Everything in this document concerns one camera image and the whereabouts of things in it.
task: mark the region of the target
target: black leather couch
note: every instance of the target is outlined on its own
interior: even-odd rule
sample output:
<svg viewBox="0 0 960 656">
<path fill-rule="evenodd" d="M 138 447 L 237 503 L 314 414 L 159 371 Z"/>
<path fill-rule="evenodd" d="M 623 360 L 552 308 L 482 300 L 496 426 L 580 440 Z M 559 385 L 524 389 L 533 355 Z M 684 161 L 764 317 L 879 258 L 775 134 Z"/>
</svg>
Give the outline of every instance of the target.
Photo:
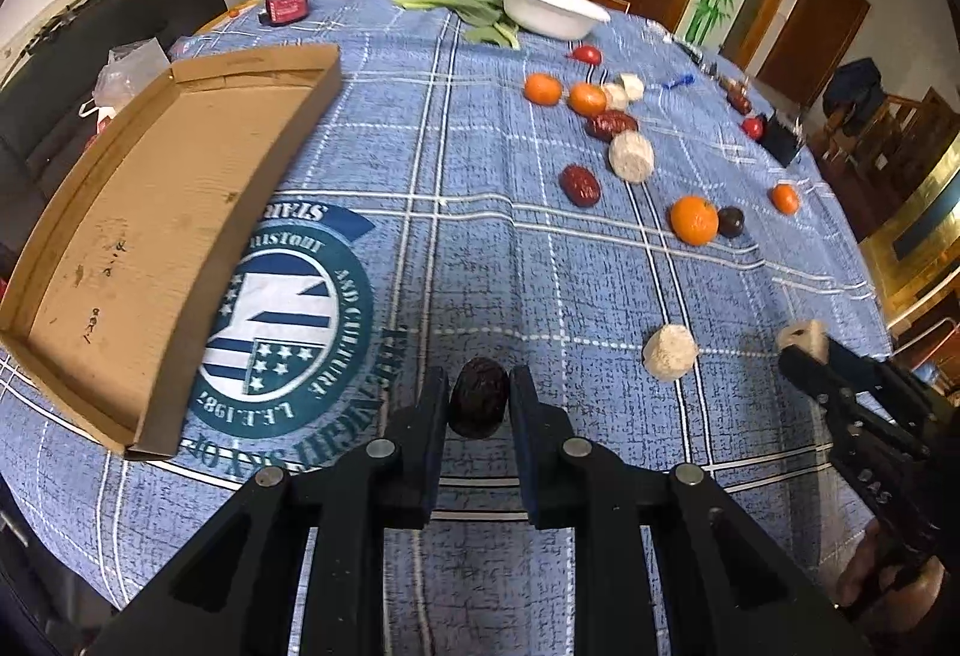
<svg viewBox="0 0 960 656">
<path fill-rule="evenodd" d="M 113 47 L 156 37 L 169 50 L 227 10 L 224 0 L 88 0 L 0 90 L 0 278 L 93 135 L 81 118 Z"/>
</svg>

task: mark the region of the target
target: blue tablecloth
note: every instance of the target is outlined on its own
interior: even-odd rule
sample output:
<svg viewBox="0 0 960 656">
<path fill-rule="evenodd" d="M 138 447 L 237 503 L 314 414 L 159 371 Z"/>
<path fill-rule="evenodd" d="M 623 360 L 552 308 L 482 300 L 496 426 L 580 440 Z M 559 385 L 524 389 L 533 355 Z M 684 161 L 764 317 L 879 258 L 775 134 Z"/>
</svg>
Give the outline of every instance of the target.
<svg viewBox="0 0 960 656">
<path fill-rule="evenodd" d="M 410 403 L 427 365 L 452 379 L 482 354 L 527 364 L 543 400 L 629 463 L 702 465 L 800 566 L 835 574 L 867 513 L 829 469 L 829 437 L 809 400 L 776 371 L 774 338 L 819 317 L 860 354 L 889 354 L 889 342 L 810 155 L 781 169 L 698 73 L 632 105 L 656 172 L 630 186 L 579 117 L 523 98 L 536 71 L 568 86 L 693 70 L 641 18 L 613 14 L 595 31 L 605 62 L 594 70 L 531 34 L 519 52 L 467 44 L 445 10 L 406 12 L 390 0 L 311 8 L 285 29 L 264 28 L 250 8 L 179 45 L 192 58 L 332 42 L 344 71 L 224 296 L 179 455 L 110 457 L 0 352 L 0 472 L 50 549 L 123 606 L 260 465 L 329 463 L 382 429 L 381 400 L 390 410 Z M 591 209 L 557 184 L 573 162 L 602 185 Z M 795 217 L 767 200 L 781 179 L 803 199 Z M 680 243 L 667 210 L 688 194 L 742 208 L 744 235 Z M 640 361 L 664 322 L 687 325 L 701 348 L 676 384 Z M 509 480 L 462 479 L 514 473 L 508 426 L 486 442 L 449 437 L 438 508 L 467 520 L 389 535 L 387 653 L 570 652 L 572 534 L 450 515 L 517 512 Z"/>
</svg>

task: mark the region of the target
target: orange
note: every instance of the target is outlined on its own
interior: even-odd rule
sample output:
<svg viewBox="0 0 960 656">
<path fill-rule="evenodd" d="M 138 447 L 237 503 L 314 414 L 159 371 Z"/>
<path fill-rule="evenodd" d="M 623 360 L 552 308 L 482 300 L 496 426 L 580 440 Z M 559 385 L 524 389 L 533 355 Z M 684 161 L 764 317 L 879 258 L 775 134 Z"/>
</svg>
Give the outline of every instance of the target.
<svg viewBox="0 0 960 656">
<path fill-rule="evenodd" d="M 800 208 L 800 196 L 793 189 L 793 185 L 786 182 L 779 183 L 770 191 L 770 200 L 784 214 L 796 214 Z"/>
<path fill-rule="evenodd" d="M 607 95 L 595 84 L 577 82 L 570 87 L 570 108 L 582 117 L 594 117 L 607 110 Z"/>
<path fill-rule="evenodd" d="M 563 84 L 550 74 L 530 74 L 523 85 L 523 95 L 538 106 L 557 106 L 563 96 Z"/>
<path fill-rule="evenodd" d="M 685 196 L 670 207 L 670 226 L 681 241 L 701 247 L 717 236 L 720 219 L 707 199 Z"/>
</svg>

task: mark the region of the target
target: cardboard box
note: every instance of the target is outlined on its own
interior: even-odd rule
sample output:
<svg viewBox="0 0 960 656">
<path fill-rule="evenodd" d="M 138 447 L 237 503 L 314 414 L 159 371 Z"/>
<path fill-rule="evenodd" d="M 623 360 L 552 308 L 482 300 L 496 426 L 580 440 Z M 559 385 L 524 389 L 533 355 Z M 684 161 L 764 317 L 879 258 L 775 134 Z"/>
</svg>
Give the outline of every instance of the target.
<svg viewBox="0 0 960 656">
<path fill-rule="evenodd" d="M 56 191 L 0 304 L 0 344 L 114 453 L 176 453 L 230 274 L 340 88 L 335 46 L 174 63 Z"/>
</svg>

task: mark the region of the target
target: brown door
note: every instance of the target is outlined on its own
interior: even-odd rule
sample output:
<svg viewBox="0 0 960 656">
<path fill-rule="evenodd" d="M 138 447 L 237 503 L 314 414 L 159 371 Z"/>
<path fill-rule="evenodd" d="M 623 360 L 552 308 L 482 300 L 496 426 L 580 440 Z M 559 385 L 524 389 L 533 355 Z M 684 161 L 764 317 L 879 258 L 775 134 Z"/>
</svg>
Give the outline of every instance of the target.
<svg viewBox="0 0 960 656">
<path fill-rule="evenodd" d="M 865 0 L 797 0 L 757 78 L 812 106 L 869 10 Z"/>
</svg>

